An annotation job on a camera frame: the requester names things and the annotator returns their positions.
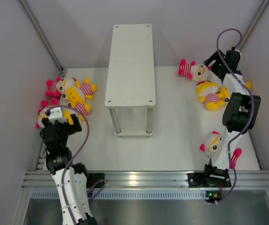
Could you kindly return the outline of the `white plush pink striped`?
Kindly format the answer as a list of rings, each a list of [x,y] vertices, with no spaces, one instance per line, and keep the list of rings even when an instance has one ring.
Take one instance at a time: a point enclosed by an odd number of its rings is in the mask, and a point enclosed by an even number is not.
[[[210,66],[196,64],[195,61],[187,63],[185,59],[181,59],[178,68],[178,75],[187,77],[197,83],[204,83],[207,80],[210,70]]]
[[[59,100],[56,98],[52,98],[50,101],[41,100],[40,104],[41,104],[41,108],[38,110],[38,117],[37,117],[37,122],[35,125],[36,128],[44,128],[42,119],[48,118],[48,116],[46,115],[47,110],[56,105],[59,105]]]

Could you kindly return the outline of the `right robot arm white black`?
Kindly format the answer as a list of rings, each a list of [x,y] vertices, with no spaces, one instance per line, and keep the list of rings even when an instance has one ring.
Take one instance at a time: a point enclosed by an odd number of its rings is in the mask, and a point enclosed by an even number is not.
[[[231,96],[222,117],[224,131],[218,151],[204,167],[203,180],[209,187],[231,186],[229,170],[236,168],[242,154],[242,149],[237,147],[238,142],[253,128],[261,103],[261,98],[251,94],[251,89],[237,70],[240,58],[241,52],[232,47],[226,54],[216,51],[204,62],[205,65],[212,63],[212,72]]]

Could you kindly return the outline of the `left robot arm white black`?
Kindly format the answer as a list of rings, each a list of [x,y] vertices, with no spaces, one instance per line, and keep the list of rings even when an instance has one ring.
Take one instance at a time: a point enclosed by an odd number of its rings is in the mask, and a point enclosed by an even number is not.
[[[46,145],[46,167],[56,185],[64,225],[96,225],[86,192],[90,175],[82,163],[73,164],[71,150],[67,147],[69,135],[82,131],[79,118],[71,116],[68,122],[50,122],[43,119],[44,128],[40,137]]]

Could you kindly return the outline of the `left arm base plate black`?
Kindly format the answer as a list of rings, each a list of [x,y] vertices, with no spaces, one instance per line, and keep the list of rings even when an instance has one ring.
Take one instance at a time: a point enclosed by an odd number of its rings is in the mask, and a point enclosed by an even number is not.
[[[101,188],[104,182],[100,180],[104,180],[104,179],[105,179],[105,173],[99,173],[99,172],[89,173],[86,187],[91,188],[96,183],[95,188]]]

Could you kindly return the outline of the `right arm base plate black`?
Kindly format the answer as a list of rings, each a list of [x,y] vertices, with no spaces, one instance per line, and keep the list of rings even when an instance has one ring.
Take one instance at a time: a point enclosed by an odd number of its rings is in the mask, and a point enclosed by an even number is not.
[[[188,184],[190,188],[230,188],[232,186],[229,175],[205,175],[202,172],[189,173]]]

